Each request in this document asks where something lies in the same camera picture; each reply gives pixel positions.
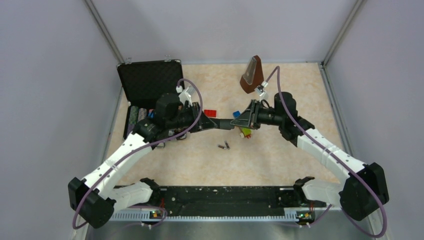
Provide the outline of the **black AAA battery left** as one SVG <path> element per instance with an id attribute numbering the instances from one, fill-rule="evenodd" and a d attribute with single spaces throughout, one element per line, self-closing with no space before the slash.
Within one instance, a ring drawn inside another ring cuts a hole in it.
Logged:
<path id="1" fill-rule="evenodd" d="M 227 149 L 227 147 L 225 147 L 223 145 L 220 145 L 220 144 L 218 144 L 217 147 L 220 148 L 220 149 L 223 149 L 223 150 L 226 150 Z"/>

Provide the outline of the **black aaa battery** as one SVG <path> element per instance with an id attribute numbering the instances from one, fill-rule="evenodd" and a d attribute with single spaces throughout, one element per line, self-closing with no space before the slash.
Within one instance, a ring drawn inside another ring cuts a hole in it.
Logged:
<path id="1" fill-rule="evenodd" d="M 229 144 L 228 144 L 228 142 L 226 140 L 224 141 L 224 144 L 225 144 L 225 149 L 226 150 L 229 150 L 230 149 L 230 146 L 229 146 Z"/>
<path id="2" fill-rule="evenodd" d="M 225 147 L 223 145 L 220 145 L 220 144 L 218 144 L 217 147 L 220 148 L 220 149 L 223 149 L 223 150 L 226 150 L 227 149 L 227 147 Z"/>

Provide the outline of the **black AAA battery right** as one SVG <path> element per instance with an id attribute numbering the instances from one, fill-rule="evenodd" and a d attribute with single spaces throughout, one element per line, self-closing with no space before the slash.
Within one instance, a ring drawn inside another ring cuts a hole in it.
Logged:
<path id="1" fill-rule="evenodd" d="M 229 146 L 229 144 L 228 144 L 228 142 L 226 140 L 224 141 L 224 144 L 225 144 L 225 149 L 226 150 L 229 150 L 230 149 L 230 146 Z"/>

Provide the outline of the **colourful toy brick train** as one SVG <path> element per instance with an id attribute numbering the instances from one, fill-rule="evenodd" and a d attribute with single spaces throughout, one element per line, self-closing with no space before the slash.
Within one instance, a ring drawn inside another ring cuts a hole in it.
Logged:
<path id="1" fill-rule="evenodd" d="M 235 111 L 232 113 L 233 118 L 236 119 L 237 117 L 239 117 L 241 115 L 240 111 Z M 240 136 L 244 139 L 250 139 L 252 137 L 252 131 L 249 128 L 244 128 L 244 127 L 238 127 L 238 129 L 240 130 Z"/>

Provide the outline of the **black remote control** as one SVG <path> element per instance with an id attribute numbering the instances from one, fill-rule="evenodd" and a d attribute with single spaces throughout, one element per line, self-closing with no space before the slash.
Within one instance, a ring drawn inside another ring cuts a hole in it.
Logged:
<path id="1" fill-rule="evenodd" d="M 235 128 L 235 126 L 231 124 L 231 119 L 214 118 L 212 121 L 216 124 L 216 128 L 220 130 L 232 130 Z"/>

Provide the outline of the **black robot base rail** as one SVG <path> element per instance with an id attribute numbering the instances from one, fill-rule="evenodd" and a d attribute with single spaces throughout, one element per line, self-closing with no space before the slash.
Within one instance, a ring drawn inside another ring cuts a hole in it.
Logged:
<path id="1" fill-rule="evenodd" d="M 113 221 L 313 223 L 327 204 L 307 200 L 299 186 L 153 186 L 146 203 L 112 215 Z"/>

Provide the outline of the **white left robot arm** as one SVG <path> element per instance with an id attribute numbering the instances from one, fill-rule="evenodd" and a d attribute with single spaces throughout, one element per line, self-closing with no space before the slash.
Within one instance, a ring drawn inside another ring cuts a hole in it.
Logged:
<path id="1" fill-rule="evenodd" d="M 97 229 L 112 215 L 138 203 L 154 207 L 160 193 L 152 186 L 138 182 L 115 188 L 126 173 L 145 155 L 161 143 L 172 141 L 190 132 L 205 130 L 202 124 L 204 101 L 197 102 L 189 93 L 163 94 L 156 102 L 152 117 L 136 123 L 121 146 L 91 173 L 82 179 L 73 178 L 67 185 L 70 207 L 74 210 L 72 228 L 86 225 Z"/>

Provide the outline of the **black poker chip case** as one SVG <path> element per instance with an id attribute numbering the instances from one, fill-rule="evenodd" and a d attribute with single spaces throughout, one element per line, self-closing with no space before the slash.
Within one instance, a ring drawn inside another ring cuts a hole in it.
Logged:
<path id="1" fill-rule="evenodd" d="M 179 59 L 121 63 L 117 66 L 128 103 L 123 139 L 136 123 L 152 115 L 156 101 L 166 93 L 175 93 L 177 81 L 183 78 Z"/>

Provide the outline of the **brown wooden metronome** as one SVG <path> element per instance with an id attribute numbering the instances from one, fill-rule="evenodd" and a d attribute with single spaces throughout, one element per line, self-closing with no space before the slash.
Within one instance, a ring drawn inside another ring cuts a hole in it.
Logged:
<path id="1" fill-rule="evenodd" d="M 241 75 L 239 84 L 246 94 L 253 93 L 264 81 L 262 61 L 254 55 L 247 64 L 245 72 Z"/>

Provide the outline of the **red toy brick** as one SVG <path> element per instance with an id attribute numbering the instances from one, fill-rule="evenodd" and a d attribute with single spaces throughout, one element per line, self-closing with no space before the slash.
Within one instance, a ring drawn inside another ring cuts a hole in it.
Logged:
<path id="1" fill-rule="evenodd" d="M 205 109 L 204 114 L 209 118 L 216 118 L 217 117 L 217 111 L 213 109 Z"/>

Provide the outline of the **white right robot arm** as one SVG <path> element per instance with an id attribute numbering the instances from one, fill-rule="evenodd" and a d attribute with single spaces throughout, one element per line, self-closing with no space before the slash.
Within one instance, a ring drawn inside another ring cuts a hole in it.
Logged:
<path id="1" fill-rule="evenodd" d="M 349 155 L 325 138 L 315 126 L 298 115 L 297 102 L 289 92 L 274 96 L 274 107 L 251 100 L 247 109 L 233 119 L 231 125 L 257 130 L 261 125 L 277 126 L 281 136 L 295 147 L 313 156 L 329 170 L 338 183 L 311 178 L 293 192 L 299 206 L 311 201 L 340 207 L 353 220 L 361 221 L 379 208 L 378 202 L 389 202 L 383 168 L 366 164 Z"/>

